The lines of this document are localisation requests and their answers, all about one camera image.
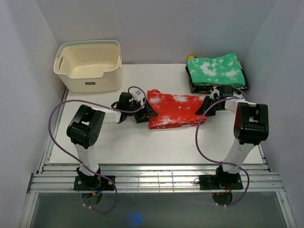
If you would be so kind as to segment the green white tie-dye trousers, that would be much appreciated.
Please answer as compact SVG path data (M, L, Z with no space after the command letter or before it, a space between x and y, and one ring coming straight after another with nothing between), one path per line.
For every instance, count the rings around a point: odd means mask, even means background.
M196 86L232 85L240 88L246 85L236 53L216 58L191 58L186 66Z

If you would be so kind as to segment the cream perforated plastic basket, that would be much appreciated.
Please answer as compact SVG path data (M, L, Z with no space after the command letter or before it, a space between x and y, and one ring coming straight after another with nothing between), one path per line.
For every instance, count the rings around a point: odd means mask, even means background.
M57 51L53 71L72 93L102 93L121 88L122 55L116 40L67 42Z

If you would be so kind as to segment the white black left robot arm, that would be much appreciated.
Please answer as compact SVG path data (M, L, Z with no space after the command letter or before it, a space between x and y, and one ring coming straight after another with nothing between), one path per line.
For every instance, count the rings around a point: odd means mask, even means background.
M111 108L93 109L81 105L70 122L66 134L75 146L80 167L76 170L80 181L89 189L95 190L101 184L100 167L96 160L94 146L104 124L120 124L127 117L133 116L135 121L144 123L150 117L158 116L150 106L148 99L141 91L122 92L119 100Z

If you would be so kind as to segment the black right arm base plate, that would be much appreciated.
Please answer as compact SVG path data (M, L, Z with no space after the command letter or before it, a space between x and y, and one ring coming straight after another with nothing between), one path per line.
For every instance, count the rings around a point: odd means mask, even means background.
M217 175L200 175L200 190L227 190L232 187L233 190L242 190L243 184L240 175L220 178Z

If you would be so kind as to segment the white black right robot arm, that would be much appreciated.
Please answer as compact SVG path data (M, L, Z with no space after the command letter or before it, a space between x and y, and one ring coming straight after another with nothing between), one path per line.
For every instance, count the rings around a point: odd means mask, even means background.
M201 190L241 190L241 167L249 155L269 135L268 106L256 104L245 97L236 97L234 91L241 90L231 85L215 86L206 96L196 115L214 116L217 111L231 111L235 114L233 127L234 142L228 155L218 162L214 175L200 175Z

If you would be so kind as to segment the aluminium table frame rails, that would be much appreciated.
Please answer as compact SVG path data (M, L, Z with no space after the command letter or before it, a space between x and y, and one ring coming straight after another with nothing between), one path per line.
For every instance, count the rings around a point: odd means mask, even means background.
M48 142L40 168L30 178L27 199L20 222L20 227L30 228L38 217L39 197L44 193L74 193L72 187L76 177L75 163L51 164L54 152L53 142ZM215 148L204 150L196 164L105 164L101 166L103 174L116 176L116 187L120 194L153 194L153 193L199 193L200 188L195 180L202 174L213 174L215 163L209 163L216 153ZM270 170L266 161L261 164L246 162L243 165L241 178L244 189L240 191L244 200L248 194L258 192L265 195L275 194L275 203L288 228L296 227L286 191L279 173Z

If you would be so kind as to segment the red white tie-dye trousers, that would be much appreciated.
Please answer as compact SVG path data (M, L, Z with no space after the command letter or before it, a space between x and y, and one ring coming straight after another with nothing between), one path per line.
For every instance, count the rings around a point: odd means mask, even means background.
M158 114L149 118L149 129L196 126L207 117L195 114L204 101L202 96L163 94L157 89L147 92L148 102Z

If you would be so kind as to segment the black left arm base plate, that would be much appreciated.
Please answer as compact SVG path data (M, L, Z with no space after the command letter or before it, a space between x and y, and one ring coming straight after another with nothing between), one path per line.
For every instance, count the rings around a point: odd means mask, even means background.
M97 177L97 180L92 187L88 187L79 176L75 177L73 190L76 191L98 191L98 190L105 190L105 191L112 191L114 190L114 185L111 181L105 178Z

